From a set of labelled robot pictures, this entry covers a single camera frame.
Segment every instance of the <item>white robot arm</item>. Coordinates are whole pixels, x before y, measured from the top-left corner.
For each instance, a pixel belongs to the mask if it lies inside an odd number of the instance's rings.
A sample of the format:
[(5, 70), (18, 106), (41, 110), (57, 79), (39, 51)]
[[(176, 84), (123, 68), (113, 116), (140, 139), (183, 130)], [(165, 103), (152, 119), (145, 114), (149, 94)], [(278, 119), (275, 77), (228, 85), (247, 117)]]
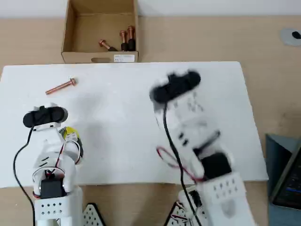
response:
[[(183, 170), (195, 182), (186, 189), (188, 197), (184, 190), (179, 193), (179, 206), (185, 213), (178, 219), (173, 215), (167, 225), (186, 219), (193, 226), (255, 226), (243, 180), (234, 170), (230, 152), (220, 143), (222, 133), (198, 102), (199, 86), (200, 75), (188, 71), (181, 77), (169, 76), (168, 83), (150, 92), (158, 125), (164, 128), (166, 118)], [(167, 149), (158, 147), (157, 152), (170, 166), (179, 166)]]
[(24, 116), (24, 125), (45, 138), (33, 168), (35, 220), (38, 226), (82, 226), (82, 190), (76, 184), (76, 165), (83, 147), (76, 130), (59, 130), (68, 113), (51, 105), (41, 106)]

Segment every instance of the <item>wooden table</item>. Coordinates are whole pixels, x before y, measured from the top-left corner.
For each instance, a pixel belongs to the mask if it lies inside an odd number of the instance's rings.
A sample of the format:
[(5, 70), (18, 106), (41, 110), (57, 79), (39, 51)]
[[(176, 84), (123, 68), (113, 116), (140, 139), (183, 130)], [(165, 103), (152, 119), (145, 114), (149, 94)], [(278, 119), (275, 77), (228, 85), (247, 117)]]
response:
[[(301, 134), (301, 48), (279, 38), (284, 27), (301, 30), (301, 16), (142, 17), (139, 24), (140, 62), (239, 61), (263, 148), (265, 133)], [(0, 27), (0, 68), (63, 63), (62, 19), (2, 19)], [(256, 222), (267, 226), (266, 183), (246, 187)], [(179, 190), (168, 184), (85, 186), (84, 197), (98, 204), (109, 226), (161, 226)], [(19, 188), (0, 189), (0, 207), (3, 225), (31, 225)]]

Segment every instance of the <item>white foam board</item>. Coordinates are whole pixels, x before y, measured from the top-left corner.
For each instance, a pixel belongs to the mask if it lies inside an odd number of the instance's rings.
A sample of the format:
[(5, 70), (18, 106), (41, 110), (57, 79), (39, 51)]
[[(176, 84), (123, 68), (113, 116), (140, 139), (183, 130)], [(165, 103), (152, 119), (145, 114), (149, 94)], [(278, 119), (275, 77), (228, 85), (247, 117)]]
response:
[[(79, 131), (85, 160), (79, 184), (180, 183), (179, 171), (157, 156), (155, 147), (168, 146), (149, 98), (151, 87), (171, 72), (197, 70), (202, 77), (201, 103), (222, 131), (221, 142), (233, 153), (243, 180), (267, 180), (265, 161), (238, 62), (174, 62), (137, 64), (6, 66), (0, 81), (0, 187), (17, 186), (12, 161), (26, 143), (29, 129), (23, 116), (50, 102), (66, 108), (62, 126)], [(45, 91), (75, 77), (76, 87), (47, 96)], [(34, 133), (19, 155), (17, 174), (32, 185), (32, 166), (43, 138)]]

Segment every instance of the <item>copper screw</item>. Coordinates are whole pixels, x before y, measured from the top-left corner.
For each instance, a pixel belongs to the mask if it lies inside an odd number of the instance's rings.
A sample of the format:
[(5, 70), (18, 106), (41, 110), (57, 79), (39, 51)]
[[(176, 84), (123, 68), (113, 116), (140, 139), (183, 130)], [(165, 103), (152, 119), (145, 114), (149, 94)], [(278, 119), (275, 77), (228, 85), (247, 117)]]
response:
[(105, 42), (105, 40), (100, 40), (99, 41), (99, 45), (102, 47), (106, 47), (107, 49), (110, 49), (111, 48), (111, 46), (109, 46), (106, 42)]
[(127, 28), (128, 33), (130, 34), (130, 38), (129, 39), (133, 39), (134, 38), (134, 32), (135, 32), (135, 28), (133, 26), (129, 26)]
[(126, 43), (127, 32), (126, 31), (120, 31), (120, 36), (122, 37), (122, 43)]
[(76, 80), (75, 80), (75, 79), (70, 79), (70, 81), (65, 82), (65, 83), (62, 84), (62, 85), (59, 85), (59, 86), (54, 87), (54, 88), (52, 88), (52, 89), (50, 89), (50, 90), (47, 90), (47, 91), (46, 91), (46, 95), (49, 95), (49, 94), (54, 93), (54, 92), (57, 92), (58, 90), (63, 89), (63, 88), (65, 88), (65, 87), (67, 87), (67, 86), (70, 86), (70, 85), (75, 86), (75, 85), (76, 85)]

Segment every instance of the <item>open cardboard box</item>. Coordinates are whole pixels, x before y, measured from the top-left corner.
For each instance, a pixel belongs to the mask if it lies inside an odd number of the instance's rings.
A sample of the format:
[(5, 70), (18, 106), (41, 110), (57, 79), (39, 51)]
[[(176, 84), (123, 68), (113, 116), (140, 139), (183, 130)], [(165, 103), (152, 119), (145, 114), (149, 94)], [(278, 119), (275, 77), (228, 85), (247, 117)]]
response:
[[(121, 51), (120, 31), (135, 27), (136, 51), (109, 52), (99, 40)], [(136, 0), (69, 0), (62, 57), (67, 64), (138, 61)]]

